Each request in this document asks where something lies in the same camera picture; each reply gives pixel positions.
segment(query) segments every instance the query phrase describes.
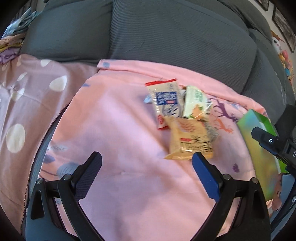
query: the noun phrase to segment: yellow snack bag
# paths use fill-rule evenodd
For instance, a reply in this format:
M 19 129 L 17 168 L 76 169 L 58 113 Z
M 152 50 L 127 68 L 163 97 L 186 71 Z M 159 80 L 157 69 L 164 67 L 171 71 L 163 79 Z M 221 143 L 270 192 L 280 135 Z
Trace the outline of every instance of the yellow snack bag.
M 169 154 L 165 159 L 190 160 L 199 151 L 205 158 L 213 157 L 213 147 L 203 122 L 172 116 L 164 118 L 171 129 Z

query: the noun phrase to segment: purple fabric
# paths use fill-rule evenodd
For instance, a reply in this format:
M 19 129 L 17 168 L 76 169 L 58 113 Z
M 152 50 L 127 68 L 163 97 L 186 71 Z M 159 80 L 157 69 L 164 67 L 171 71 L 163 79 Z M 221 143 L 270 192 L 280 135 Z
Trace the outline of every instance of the purple fabric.
M 20 48 L 8 48 L 0 53 L 0 63 L 5 64 L 9 60 L 14 59 L 20 53 Z
M 0 65 L 0 205 L 17 230 L 40 143 L 51 123 L 96 73 L 93 66 L 27 54 Z M 46 162 L 55 160 L 47 157 Z

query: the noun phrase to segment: white polka dot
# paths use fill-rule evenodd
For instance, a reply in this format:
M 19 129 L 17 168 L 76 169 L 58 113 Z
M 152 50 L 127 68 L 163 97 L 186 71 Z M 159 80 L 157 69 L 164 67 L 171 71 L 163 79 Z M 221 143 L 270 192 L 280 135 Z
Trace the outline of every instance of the white polka dot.
M 6 70 L 7 66 L 8 66 L 8 63 L 2 65 L 2 71 Z
M 19 152 L 24 146 L 26 132 L 21 124 L 10 127 L 6 134 L 6 146 L 12 153 Z
M 64 75 L 62 77 L 59 77 L 53 81 L 51 81 L 49 87 L 53 91 L 61 92 L 65 89 L 67 84 L 67 76 Z
M 24 92 L 25 92 L 24 88 L 22 88 L 19 91 L 13 91 L 12 94 L 11 94 L 11 99 L 14 100 L 14 101 L 17 101 L 20 97 L 22 97 Z
M 51 59 L 42 59 L 40 61 L 40 64 L 42 67 L 45 67 L 50 61 L 51 61 Z
M 28 72 L 23 72 L 22 74 L 20 74 L 20 76 L 18 77 L 17 81 L 21 81 L 25 75 L 27 74 Z
M 18 59 L 17 59 L 17 67 L 20 66 L 20 64 L 21 64 L 20 61 L 21 61 L 21 55 L 20 55 L 20 56 L 18 57 Z

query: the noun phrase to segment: plush toy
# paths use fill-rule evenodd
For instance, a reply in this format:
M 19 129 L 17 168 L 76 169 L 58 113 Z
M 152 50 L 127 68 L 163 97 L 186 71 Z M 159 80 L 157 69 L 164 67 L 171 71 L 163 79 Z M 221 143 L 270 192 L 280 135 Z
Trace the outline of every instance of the plush toy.
M 281 53 L 281 45 L 279 44 L 279 40 L 275 37 L 272 37 L 272 45 L 278 54 Z
M 293 74 L 293 65 L 292 61 L 289 59 L 288 52 L 286 50 L 282 50 L 281 45 L 279 41 L 283 41 L 278 35 L 276 35 L 273 31 L 271 31 L 272 34 L 272 45 L 276 52 L 279 55 L 279 59 L 281 60 L 281 63 L 284 66 L 285 73 L 290 81 L 290 84 L 293 85 L 294 81 L 294 74 Z

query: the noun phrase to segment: colorful box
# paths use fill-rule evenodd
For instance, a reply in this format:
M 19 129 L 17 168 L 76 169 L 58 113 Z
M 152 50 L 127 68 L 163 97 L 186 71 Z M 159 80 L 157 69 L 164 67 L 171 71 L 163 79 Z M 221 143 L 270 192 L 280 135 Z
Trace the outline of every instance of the colorful box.
M 251 131 L 255 127 L 260 127 L 276 136 L 275 129 L 268 118 L 254 110 L 249 110 L 237 125 L 250 152 L 255 173 L 261 184 L 265 199 L 269 201 L 273 198 L 277 176 L 280 172 L 286 172 L 286 165 L 262 148 L 259 142 L 252 138 Z

